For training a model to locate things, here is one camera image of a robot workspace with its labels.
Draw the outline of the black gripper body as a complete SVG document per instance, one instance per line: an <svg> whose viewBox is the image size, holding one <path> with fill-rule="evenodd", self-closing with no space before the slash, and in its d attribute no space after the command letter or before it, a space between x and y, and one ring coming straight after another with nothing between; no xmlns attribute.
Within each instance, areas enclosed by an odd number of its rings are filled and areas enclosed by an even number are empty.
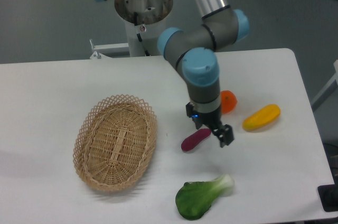
<svg viewBox="0 0 338 224"><path fill-rule="evenodd" d="M201 117L203 119L203 125L211 129L221 122L221 105L215 101L209 104L199 104L189 102L186 106L186 115L192 119L192 117Z"/></svg>

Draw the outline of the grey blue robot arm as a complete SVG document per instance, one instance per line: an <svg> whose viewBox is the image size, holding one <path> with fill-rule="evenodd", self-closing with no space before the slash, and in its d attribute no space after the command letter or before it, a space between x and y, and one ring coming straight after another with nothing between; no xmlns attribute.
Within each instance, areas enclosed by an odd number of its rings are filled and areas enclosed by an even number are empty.
<svg viewBox="0 0 338 224"><path fill-rule="evenodd" d="M161 55L187 85L186 114L196 128L206 126L221 146L233 139L231 126L221 122L219 65L215 52L243 39L249 22L227 0L195 0L202 24L189 32L166 28L173 0L114 0L124 21L131 57Z"/></svg>

